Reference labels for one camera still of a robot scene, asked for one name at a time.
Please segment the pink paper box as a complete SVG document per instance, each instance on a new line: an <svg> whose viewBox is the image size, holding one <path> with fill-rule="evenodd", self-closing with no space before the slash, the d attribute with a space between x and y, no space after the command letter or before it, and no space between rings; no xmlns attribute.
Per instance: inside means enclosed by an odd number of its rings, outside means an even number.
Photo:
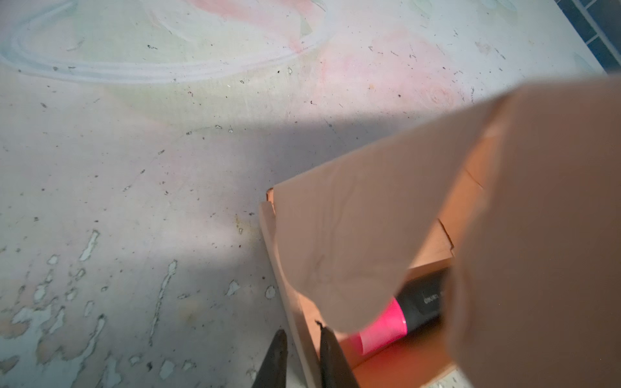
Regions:
<svg viewBox="0 0 621 388"><path fill-rule="evenodd" d="M320 327L360 387L620 384L620 77L529 83L268 190L259 210L306 383ZM351 337L446 270L438 318Z"/></svg>

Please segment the pink black marker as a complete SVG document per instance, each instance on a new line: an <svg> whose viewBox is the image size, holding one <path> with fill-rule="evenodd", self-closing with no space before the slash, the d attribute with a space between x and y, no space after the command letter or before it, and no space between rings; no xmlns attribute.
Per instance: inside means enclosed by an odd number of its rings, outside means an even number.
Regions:
<svg viewBox="0 0 621 388"><path fill-rule="evenodd" d="M386 310L367 328L351 337L365 356L401 340L439 317L446 270L408 281Z"/></svg>

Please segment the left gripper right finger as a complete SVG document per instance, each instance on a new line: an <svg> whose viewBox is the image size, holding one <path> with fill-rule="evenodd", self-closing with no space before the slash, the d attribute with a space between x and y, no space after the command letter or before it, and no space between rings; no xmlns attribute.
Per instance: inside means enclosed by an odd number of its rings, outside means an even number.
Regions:
<svg viewBox="0 0 621 388"><path fill-rule="evenodd" d="M359 388L333 330L317 321L320 327L320 374L323 388Z"/></svg>

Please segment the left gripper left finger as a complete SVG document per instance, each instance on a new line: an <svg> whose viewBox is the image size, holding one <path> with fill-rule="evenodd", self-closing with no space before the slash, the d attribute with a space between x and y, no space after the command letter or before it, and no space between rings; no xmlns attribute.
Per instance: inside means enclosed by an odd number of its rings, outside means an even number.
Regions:
<svg viewBox="0 0 621 388"><path fill-rule="evenodd" d="M286 388L288 340L284 329L273 336L252 388Z"/></svg>

